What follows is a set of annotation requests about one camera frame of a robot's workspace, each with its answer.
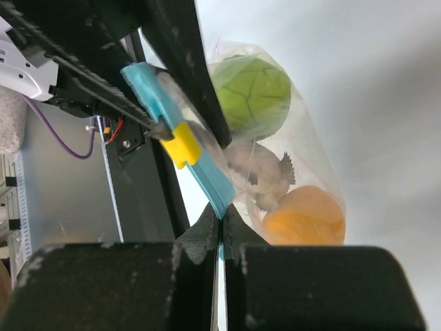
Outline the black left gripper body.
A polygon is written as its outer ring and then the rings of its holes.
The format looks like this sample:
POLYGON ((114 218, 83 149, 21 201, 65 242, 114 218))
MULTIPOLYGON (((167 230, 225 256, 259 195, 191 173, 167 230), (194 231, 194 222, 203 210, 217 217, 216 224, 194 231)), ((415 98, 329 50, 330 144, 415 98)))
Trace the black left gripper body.
POLYGON ((54 96, 41 101, 75 117, 111 121, 103 140, 120 159, 144 144, 154 156, 163 151, 148 135, 149 110, 122 75, 136 62, 122 44, 141 27, 139 1, 2 1, 1 18, 12 26, 13 44, 34 66, 46 59, 59 65, 54 96))

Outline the grey fake fish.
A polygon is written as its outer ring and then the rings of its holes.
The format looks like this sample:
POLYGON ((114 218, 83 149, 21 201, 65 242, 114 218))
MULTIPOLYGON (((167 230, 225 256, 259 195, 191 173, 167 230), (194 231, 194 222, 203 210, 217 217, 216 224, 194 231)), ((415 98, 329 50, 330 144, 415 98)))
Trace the grey fake fish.
POLYGON ((296 184, 294 165, 287 152, 278 158, 255 141, 236 141, 223 154, 232 179, 260 210, 275 210, 289 187, 296 184))

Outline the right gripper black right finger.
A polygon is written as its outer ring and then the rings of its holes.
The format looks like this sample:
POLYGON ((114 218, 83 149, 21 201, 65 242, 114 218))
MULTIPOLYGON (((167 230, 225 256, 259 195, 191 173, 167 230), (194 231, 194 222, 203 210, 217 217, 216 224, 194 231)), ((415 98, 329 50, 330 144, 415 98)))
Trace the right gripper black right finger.
POLYGON ((425 330, 398 260, 366 245, 269 245, 222 222, 228 330, 425 330))

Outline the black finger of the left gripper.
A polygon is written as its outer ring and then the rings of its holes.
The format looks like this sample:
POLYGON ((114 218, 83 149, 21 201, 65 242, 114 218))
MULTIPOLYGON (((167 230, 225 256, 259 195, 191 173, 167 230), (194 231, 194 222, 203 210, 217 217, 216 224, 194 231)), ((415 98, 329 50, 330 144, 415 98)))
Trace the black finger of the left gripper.
POLYGON ((226 148, 232 137, 210 79, 195 2, 145 0, 137 10, 141 30, 156 55, 226 148))

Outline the light green fake fruit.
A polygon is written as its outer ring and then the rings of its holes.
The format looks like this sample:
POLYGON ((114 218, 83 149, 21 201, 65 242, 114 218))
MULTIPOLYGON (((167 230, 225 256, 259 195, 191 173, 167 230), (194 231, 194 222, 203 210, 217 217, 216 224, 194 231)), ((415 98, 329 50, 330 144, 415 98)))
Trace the light green fake fruit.
POLYGON ((266 139, 283 126, 291 104, 291 79, 254 55, 234 55, 214 65, 212 83, 232 135, 266 139))

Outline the clear zip top bag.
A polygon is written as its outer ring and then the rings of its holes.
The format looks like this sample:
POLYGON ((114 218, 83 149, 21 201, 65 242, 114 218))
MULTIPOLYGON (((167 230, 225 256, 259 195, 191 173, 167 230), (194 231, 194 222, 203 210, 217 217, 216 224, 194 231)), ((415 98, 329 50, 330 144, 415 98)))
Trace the clear zip top bag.
POLYGON ((303 97, 263 47, 219 41, 208 65, 231 134, 214 131, 170 73, 146 63, 123 78, 177 168, 187 168, 215 215, 233 205, 243 222, 272 245, 342 245, 345 200, 303 97))

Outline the orange fake orange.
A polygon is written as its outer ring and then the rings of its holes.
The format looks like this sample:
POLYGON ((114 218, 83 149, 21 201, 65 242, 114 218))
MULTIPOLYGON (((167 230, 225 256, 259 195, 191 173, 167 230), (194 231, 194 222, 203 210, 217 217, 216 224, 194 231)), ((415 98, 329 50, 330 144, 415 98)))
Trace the orange fake orange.
POLYGON ((342 245, 345 213, 321 188, 304 185, 286 194, 277 210, 267 213, 263 228, 273 245, 342 245))

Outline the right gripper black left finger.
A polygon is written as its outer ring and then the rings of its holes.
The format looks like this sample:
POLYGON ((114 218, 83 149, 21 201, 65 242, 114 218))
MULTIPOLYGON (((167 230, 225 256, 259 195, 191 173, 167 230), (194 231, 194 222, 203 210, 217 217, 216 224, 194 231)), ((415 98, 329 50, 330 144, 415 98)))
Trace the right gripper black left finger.
POLYGON ((52 244, 36 251, 2 330, 216 330, 219 222, 207 205, 168 243, 52 244))

